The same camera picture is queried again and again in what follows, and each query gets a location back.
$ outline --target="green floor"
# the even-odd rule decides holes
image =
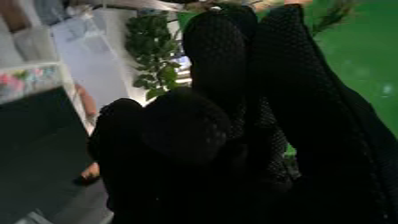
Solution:
[[[307,9],[318,17],[325,4]],[[398,1],[362,1],[345,24],[316,37],[329,64],[346,83],[371,102],[380,118],[398,135]],[[185,27],[192,14],[179,14]]]

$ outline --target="dark fabric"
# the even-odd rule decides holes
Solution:
[[[206,165],[219,154],[229,119],[217,105],[176,88],[144,109],[144,141],[176,162]]]
[[[371,106],[330,71],[300,5],[267,16],[251,78],[299,151],[302,178],[275,223],[396,223],[396,139]]]
[[[142,107],[119,99],[103,109],[89,139],[89,152],[98,161],[115,217],[155,222],[156,155],[142,144]]]

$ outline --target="green plant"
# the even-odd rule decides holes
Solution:
[[[357,0],[336,0],[320,18],[320,22],[311,27],[313,36],[320,34],[330,27],[345,21],[346,17],[354,14]]]
[[[126,28],[126,50],[140,71],[133,86],[147,90],[149,100],[178,86],[176,68],[181,65],[172,61],[172,55],[179,51],[179,44],[178,33],[172,35],[167,28],[167,12],[130,18]]]

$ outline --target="white wall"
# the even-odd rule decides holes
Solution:
[[[107,30],[107,25],[108,28],[112,27],[107,13],[96,12],[94,22],[100,30]],[[68,65],[71,77],[94,97],[98,109],[119,98],[133,98],[144,103],[142,90],[131,87],[135,71],[128,70],[123,56],[117,55],[121,46],[115,46],[121,44],[124,46],[121,38],[117,41],[117,36],[124,34],[115,30],[107,33],[114,34],[110,35],[110,42],[115,42],[112,44],[105,32],[98,35],[98,31],[82,19],[75,18],[53,26],[60,59]]]

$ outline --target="hand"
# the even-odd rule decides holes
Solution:
[[[284,0],[284,5],[288,5],[288,4],[306,5],[311,2],[313,2],[313,0]]]

